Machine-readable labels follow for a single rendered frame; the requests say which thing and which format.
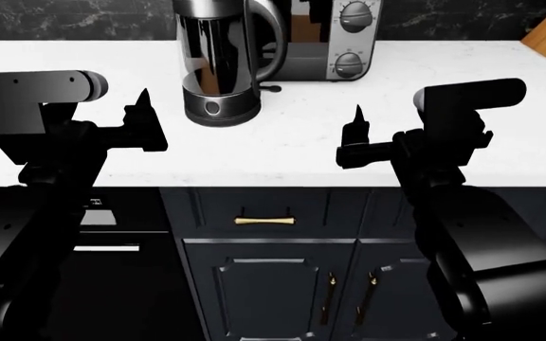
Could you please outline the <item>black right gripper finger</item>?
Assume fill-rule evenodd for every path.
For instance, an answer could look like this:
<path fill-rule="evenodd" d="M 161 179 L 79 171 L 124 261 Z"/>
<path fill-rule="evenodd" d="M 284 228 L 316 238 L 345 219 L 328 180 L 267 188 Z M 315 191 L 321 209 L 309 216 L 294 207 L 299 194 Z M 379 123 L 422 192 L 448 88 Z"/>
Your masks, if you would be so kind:
<path fill-rule="evenodd" d="M 355 107 L 353 121 L 342 127 L 340 147 L 337 148 L 336 162 L 343 169 L 357 169 L 371 163 L 368 152 L 370 122 L 366 121 L 359 104 Z"/>
<path fill-rule="evenodd" d="M 494 133 L 492 131 L 479 132 L 474 131 L 471 136 L 471 148 L 473 150 L 485 149 L 489 146 Z"/>

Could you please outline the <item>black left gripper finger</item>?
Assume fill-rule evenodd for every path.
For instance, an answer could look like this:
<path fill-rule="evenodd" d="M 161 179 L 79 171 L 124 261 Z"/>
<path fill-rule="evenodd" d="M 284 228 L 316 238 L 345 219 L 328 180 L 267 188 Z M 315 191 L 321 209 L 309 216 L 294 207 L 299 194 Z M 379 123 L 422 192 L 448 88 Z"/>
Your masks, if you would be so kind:
<path fill-rule="evenodd" d="M 0 150 L 17 166 L 27 162 L 26 135 L 0 135 Z"/>
<path fill-rule="evenodd" d="M 133 147 L 141 148 L 146 153 L 163 153 L 168 150 L 168 141 L 147 88 L 142 90 L 136 103 L 125 106 L 124 111 L 123 127 Z"/>

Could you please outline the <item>grey kettle power base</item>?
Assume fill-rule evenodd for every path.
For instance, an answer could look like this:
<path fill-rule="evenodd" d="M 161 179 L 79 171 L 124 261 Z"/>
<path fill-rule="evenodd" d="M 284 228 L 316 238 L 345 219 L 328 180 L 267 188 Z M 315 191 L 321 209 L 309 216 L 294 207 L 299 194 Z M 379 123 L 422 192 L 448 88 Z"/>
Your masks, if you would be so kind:
<path fill-rule="evenodd" d="M 203 96 L 183 89 L 185 116 L 204 127 L 233 127 L 254 118 L 262 108 L 252 89 L 229 96 Z"/>

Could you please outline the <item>glass and steel electric kettle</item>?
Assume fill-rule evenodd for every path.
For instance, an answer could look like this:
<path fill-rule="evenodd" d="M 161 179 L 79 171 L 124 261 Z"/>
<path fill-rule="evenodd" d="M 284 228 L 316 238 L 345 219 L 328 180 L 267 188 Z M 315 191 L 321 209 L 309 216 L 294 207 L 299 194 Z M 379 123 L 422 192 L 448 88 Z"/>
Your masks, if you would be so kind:
<path fill-rule="evenodd" d="M 254 90 L 277 73 L 288 48 L 282 14 L 272 0 L 172 0 L 176 39 L 181 43 L 183 87 L 206 97 L 229 97 Z M 273 30 L 272 61 L 259 66 L 253 17 Z"/>

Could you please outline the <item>grey toaster oven knob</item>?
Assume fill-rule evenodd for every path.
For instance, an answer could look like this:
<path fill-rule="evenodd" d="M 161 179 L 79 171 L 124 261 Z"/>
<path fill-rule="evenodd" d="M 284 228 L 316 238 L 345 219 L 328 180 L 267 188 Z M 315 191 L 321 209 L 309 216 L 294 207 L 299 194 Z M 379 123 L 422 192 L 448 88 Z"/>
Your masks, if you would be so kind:
<path fill-rule="evenodd" d="M 363 62 L 355 53 L 343 53 L 335 62 L 335 70 L 343 79 L 350 79 L 363 73 Z"/>
<path fill-rule="evenodd" d="M 343 25 L 365 27 L 373 21 L 373 15 L 368 5 L 364 2 L 350 2 L 340 13 L 340 22 Z"/>

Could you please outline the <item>dark blue cabinet drawer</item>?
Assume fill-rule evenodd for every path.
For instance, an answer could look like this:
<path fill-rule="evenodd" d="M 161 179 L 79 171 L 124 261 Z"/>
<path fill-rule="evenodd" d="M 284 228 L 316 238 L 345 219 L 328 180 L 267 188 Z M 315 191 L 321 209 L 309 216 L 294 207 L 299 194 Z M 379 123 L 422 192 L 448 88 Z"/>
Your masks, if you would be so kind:
<path fill-rule="evenodd" d="M 330 193 L 316 188 L 202 188 L 192 197 L 196 228 L 208 232 L 299 233 L 327 225 Z M 278 218 L 290 214 L 294 225 L 236 225 L 233 219 Z"/>

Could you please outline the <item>stainless steel toaster oven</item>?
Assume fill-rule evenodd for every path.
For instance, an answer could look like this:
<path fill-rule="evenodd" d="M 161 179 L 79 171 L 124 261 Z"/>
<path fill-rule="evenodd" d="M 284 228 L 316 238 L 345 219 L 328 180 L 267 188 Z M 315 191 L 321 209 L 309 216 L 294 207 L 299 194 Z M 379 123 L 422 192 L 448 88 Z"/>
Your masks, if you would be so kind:
<path fill-rule="evenodd" d="M 373 21 L 365 27 L 343 25 L 342 8 L 350 2 L 369 6 Z M 288 41 L 282 68 L 271 81 L 356 81 L 368 73 L 384 0 L 272 0 L 286 26 Z M 335 62 L 343 53 L 355 53 L 363 73 L 350 79 L 337 75 Z"/>

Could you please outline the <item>dark blue cabinet door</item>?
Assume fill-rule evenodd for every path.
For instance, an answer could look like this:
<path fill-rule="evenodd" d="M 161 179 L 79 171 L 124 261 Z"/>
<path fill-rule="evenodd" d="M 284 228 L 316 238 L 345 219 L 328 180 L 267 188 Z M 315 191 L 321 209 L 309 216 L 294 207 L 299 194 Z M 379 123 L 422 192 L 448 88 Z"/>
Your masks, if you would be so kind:
<path fill-rule="evenodd" d="M 427 271 L 428 260 L 412 241 L 358 241 L 336 341 L 449 341 L 454 331 L 439 312 Z M 356 326 L 369 272 L 377 274 L 378 285 L 363 325 Z"/>
<path fill-rule="evenodd" d="M 186 239 L 209 341 L 329 341 L 349 272 L 352 239 Z M 327 275 L 337 287 L 329 323 Z"/>

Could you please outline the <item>black dishwasher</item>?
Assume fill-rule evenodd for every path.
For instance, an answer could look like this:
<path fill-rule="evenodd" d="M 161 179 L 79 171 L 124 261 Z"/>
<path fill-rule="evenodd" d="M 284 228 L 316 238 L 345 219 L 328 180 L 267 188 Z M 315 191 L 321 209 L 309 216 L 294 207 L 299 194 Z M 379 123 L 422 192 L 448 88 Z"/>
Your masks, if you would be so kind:
<path fill-rule="evenodd" d="M 52 341 L 205 341 L 155 188 L 95 188 L 60 271 Z"/>

